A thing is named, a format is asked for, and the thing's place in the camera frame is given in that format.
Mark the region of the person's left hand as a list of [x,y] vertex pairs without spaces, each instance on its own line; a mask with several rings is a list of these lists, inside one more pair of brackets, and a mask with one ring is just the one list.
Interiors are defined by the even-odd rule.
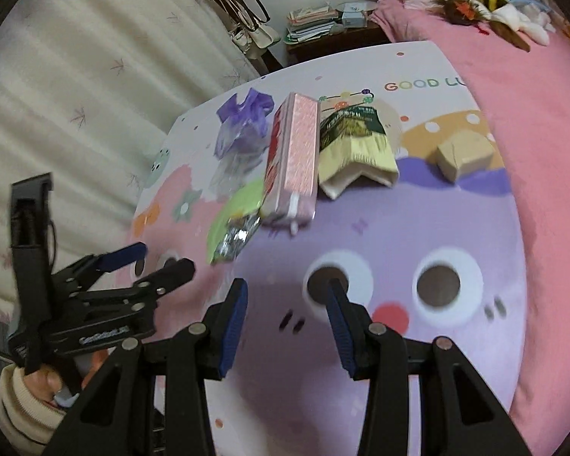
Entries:
[[[92,377],[103,366],[109,357],[110,350],[95,351],[90,357],[82,358],[83,378],[81,388],[84,389],[91,381]],[[45,404],[53,405],[55,408],[68,409],[74,405],[79,394],[72,394],[60,374],[52,366],[41,366],[36,372],[25,375],[23,383],[30,394]]]

